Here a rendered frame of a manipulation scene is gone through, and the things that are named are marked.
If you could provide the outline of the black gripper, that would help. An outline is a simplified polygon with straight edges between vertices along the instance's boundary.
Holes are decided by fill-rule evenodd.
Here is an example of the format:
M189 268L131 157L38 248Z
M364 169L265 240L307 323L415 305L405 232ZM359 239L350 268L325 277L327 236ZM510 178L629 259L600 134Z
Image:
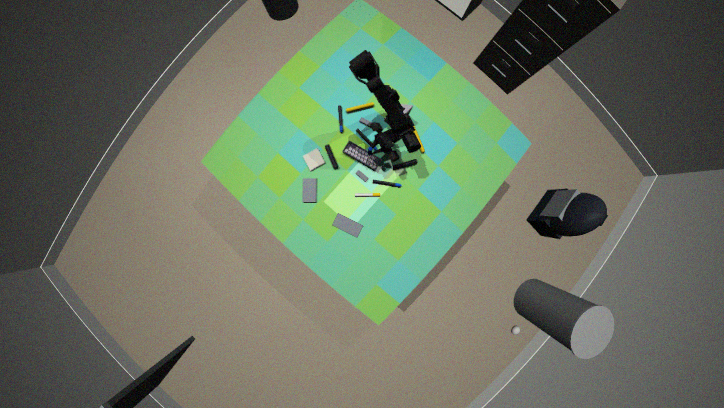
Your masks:
M374 148L375 146L377 146L377 145L379 144L379 143L376 141L376 137L379 137L379 136L382 134L381 131L382 131L383 129L382 129L381 125L380 125L379 123L376 123L376 122L371 123L370 126L371 126L371 128L372 128L373 131L377 131L377 132L378 132L378 134L375 135L375 140L374 140L374 142L373 142L372 145L370 146L370 147ZM390 130L391 130L390 135L391 135L392 137L395 136L395 138L396 138L396 139L394 138L395 140L393 141L393 143L398 142L399 140L398 140L398 138L396 137L396 135L394 134L393 130L392 130L392 129L390 129ZM389 153L389 154L388 154L388 157L389 157L389 159L391 160L392 163L393 163L393 162L396 162L396 161L399 159L399 156L398 156L398 154L397 154L396 151L393 151L391 148L388 150L388 149L385 148L385 147L384 147L384 148L381 147L379 150L373 152L371 155L374 155L374 154L377 154L377 153L381 153L381 152L384 152L385 154Z

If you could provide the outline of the black keyboard with white keys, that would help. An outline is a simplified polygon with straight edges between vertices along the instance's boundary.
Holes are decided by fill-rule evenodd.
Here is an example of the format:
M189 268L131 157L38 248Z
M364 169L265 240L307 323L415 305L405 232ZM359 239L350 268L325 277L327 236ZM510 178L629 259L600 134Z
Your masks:
M363 163L374 171L376 171L378 165L382 160L375 155L368 156L367 150L363 149L362 147L358 146L350 140L348 140L342 152L347 156L358 160L359 162Z

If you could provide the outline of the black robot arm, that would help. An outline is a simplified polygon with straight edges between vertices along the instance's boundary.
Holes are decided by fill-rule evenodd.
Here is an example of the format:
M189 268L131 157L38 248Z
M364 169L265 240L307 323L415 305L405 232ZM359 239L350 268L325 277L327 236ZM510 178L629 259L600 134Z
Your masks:
M373 55L365 50L357 55L356 58L353 58L349 63L349 68L355 78L368 87L370 92L374 94L379 104L388 114L387 117L390 122L389 126L398 140L402 138L402 141L409 153L419 150L421 148L421 144L416 134L413 133L413 131L415 131L415 124L409 114L404 114L403 111L405 108L402 107L398 101L400 96L397 90L393 90L393 88L391 89L389 85L383 84L380 78L379 65ZM369 82L365 82L361 79L367 79ZM391 130L388 129L379 137L376 137L376 141L380 144L380 147L385 147L388 150L394 145L393 141L396 139L395 136L392 137L390 135L390 132Z

